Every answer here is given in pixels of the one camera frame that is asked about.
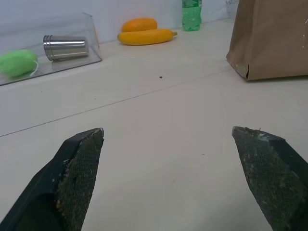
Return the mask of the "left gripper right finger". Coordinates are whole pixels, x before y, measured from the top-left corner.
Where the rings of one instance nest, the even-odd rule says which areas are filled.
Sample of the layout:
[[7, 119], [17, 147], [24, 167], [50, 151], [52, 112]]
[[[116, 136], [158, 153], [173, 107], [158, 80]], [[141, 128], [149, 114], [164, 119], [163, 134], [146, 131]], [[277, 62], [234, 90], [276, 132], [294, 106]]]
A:
[[308, 164], [285, 139], [233, 127], [248, 187], [274, 231], [308, 229]]

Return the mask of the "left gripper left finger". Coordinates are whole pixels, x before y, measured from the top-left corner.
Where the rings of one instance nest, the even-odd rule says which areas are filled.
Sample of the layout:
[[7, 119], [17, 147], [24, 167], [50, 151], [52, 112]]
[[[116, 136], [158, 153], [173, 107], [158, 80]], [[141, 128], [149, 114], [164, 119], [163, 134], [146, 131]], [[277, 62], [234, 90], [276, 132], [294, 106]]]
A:
[[65, 140], [0, 223], [2, 231], [79, 231], [92, 198], [104, 130]]

